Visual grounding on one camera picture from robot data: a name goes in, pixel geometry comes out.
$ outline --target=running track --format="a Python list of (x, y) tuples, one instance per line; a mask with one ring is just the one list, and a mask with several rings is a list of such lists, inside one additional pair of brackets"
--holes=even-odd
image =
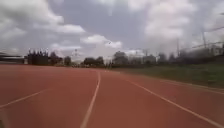
[(0, 65), (5, 128), (224, 128), (224, 91), (96, 69)]

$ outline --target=tree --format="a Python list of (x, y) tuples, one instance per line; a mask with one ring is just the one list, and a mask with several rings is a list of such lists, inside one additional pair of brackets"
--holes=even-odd
[(124, 52), (116, 52), (114, 54), (113, 63), (117, 65), (126, 65), (128, 64), (128, 58)]
[(71, 63), (72, 63), (71, 57), (66, 56), (66, 57), (64, 58), (64, 64), (65, 64), (66, 66), (70, 66)]
[(95, 59), (93, 57), (87, 57), (84, 59), (83, 64), (85, 65), (95, 65)]
[(159, 63), (165, 63), (166, 62), (166, 54), (164, 53), (159, 53), (159, 59), (158, 59)]
[(50, 54), (50, 63), (51, 65), (55, 65), (59, 62), (59, 57), (56, 55), (55, 52), (51, 52)]
[(175, 61), (175, 56), (174, 56), (173, 53), (171, 53), (170, 56), (169, 56), (169, 62), (173, 63), (174, 61)]
[(95, 60), (95, 64), (96, 65), (104, 65), (104, 60), (102, 56), (99, 56), (96, 60)]
[(32, 65), (48, 65), (48, 54), (42, 51), (29, 51), (27, 55), (28, 64)]

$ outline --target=pole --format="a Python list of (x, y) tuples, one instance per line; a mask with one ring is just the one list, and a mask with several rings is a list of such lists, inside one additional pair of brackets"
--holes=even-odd
[(177, 38), (177, 57), (180, 56), (180, 39)]
[(202, 40), (203, 40), (203, 43), (204, 43), (204, 47), (207, 48), (206, 38), (205, 38), (205, 31), (202, 30), (201, 33), (202, 33)]

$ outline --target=white lane line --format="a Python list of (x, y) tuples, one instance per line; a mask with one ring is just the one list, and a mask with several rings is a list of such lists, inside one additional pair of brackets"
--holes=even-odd
[(194, 85), (194, 84), (188, 84), (188, 83), (177, 83), (177, 82), (173, 82), (173, 81), (169, 81), (169, 80), (158, 80), (158, 81), (160, 81), (162, 83), (172, 84), (172, 85), (175, 85), (175, 86), (191, 87), (191, 88), (194, 88), (194, 89), (200, 89), (200, 90), (204, 90), (204, 91), (207, 91), (207, 92), (212, 92), (212, 93), (224, 95), (224, 92), (218, 92), (219, 89), (217, 89), (217, 91), (213, 91), (215, 88), (203, 87), (203, 86), (200, 86), (200, 85)]
[(137, 86), (137, 87), (139, 87), (139, 88), (141, 88), (141, 89), (143, 89), (143, 90), (145, 90), (145, 91), (151, 93), (152, 95), (154, 95), (154, 96), (156, 96), (156, 97), (158, 97), (158, 98), (160, 98), (160, 99), (162, 99), (162, 100), (164, 100), (164, 101), (166, 101), (166, 102), (168, 102), (168, 103), (170, 103), (170, 104), (172, 104), (172, 105), (174, 105), (174, 106), (180, 108), (181, 110), (183, 110), (183, 111), (185, 111), (185, 112), (188, 112), (188, 113), (190, 113), (190, 114), (192, 114), (192, 115), (194, 115), (194, 116), (196, 116), (196, 117), (198, 117), (198, 118), (200, 118), (200, 119), (202, 119), (202, 120), (208, 122), (209, 124), (211, 124), (211, 125), (213, 125), (213, 126), (215, 126), (215, 127), (217, 127), (217, 128), (224, 128), (223, 125), (221, 125), (221, 124), (219, 124), (219, 123), (217, 123), (217, 122), (215, 122), (215, 121), (213, 121), (213, 120), (211, 120), (211, 119), (208, 119), (208, 118), (206, 118), (206, 117), (204, 117), (204, 116), (202, 116), (202, 115), (200, 115), (200, 114), (198, 114), (198, 113), (195, 113), (195, 112), (193, 112), (193, 111), (191, 111), (191, 110), (189, 110), (189, 109), (187, 109), (187, 108), (185, 108), (185, 107), (183, 107), (183, 106), (180, 106), (180, 105), (178, 105), (178, 104), (176, 104), (176, 103), (174, 103), (174, 102), (172, 102), (172, 101), (170, 101), (170, 100), (168, 100), (168, 99), (166, 99), (166, 98), (164, 98), (164, 97), (162, 97), (162, 96), (160, 96), (160, 95), (158, 95), (158, 94), (156, 94), (156, 93), (150, 91), (149, 89), (142, 87), (142, 86), (139, 85), (139, 84), (136, 84), (136, 83), (134, 83), (134, 82), (132, 82), (132, 81), (130, 81), (130, 80), (127, 80), (127, 79), (124, 79), (124, 80), (126, 80), (127, 82), (129, 82), (129, 83), (131, 83), (131, 84), (133, 84), (133, 85), (135, 85), (135, 86)]
[(196, 85), (196, 84), (183, 83), (183, 82), (173, 81), (173, 80), (159, 79), (159, 78), (154, 78), (154, 77), (149, 77), (149, 78), (147, 76), (143, 76), (143, 77), (145, 77), (146, 79), (157, 80), (157, 81), (159, 81), (161, 83), (165, 83), (165, 84), (171, 84), (171, 85), (175, 85), (175, 86), (184, 86), (187, 88), (193, 88), (193, 89), (198, 89), (198, 90), (202, 90), (202, 91), (207, 91), (207, 92), (211, 92), (211, 93), (224, 95), (224, 92), (220, 92), (220, 91), (224, 91), (224, 89), (206, 87), (206, 86)]
[(3, 109), (3, 108), (5, 108), (5, 107), (7, 107), (7, 106), (10, 106), (10, 105), (12, 105), (12, 104), (18, 103), (18, 102), (20, 102), (20, 101), (24, 101), (24, 100), (26, 100), (26, 99), (28, 99), (28, 98), (30, 98), (30, 97), (34, 97), (34, 96), (36, 96), (36, 95), (39, 95), (39, 94), (41, 94), (41, 93), (43, 93), (43, 92), (45, 92), (45, 91), (47, 91), (47, 90), (49, 90), (49, 89), (45, 89), (45, 90), (42, 90), (42, 91), (40, 91), (40, 92), (37, 92), (37, 93), (31, 94), (31, 95), (28, 95), (28, 96), (19, 98), (19, 99), (17, 99), (17, 100), (13, 100), (13, 101), (11, 101), (11, 102), (9, 102), (9, 103), (6, 103), (6, 104), (3, 104), (3, 105), (0, 105), (0, 109)]
[(99, 91), (100, 82), (101, 82), (101, 75), (100, 75), (99, 71), (97, 71), (97, 76), (98, 76), (98, 82), (97, 82), (96, 90), (94, 92), (94, 95), (93, 95), (92, 100), (90, 102), (89, 108), (86, 111), (84, 120), (82, 121), (82, 124), (81, 124), (80, 128), (86, 128), (87, 127), (87, 124), (88, 124), (88, 121), (89, 121), (89, 117), (90, 117), (90, 115), (92, 113), (93, 105), (95, 103), (96, 96), (97, 96), (97, 93)]

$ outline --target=green field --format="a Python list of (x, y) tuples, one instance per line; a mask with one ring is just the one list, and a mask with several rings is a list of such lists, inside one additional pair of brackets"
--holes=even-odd
[(224, 65), (154, 66), (150, 68), (118, 70), (209, 87), (224, 88)]

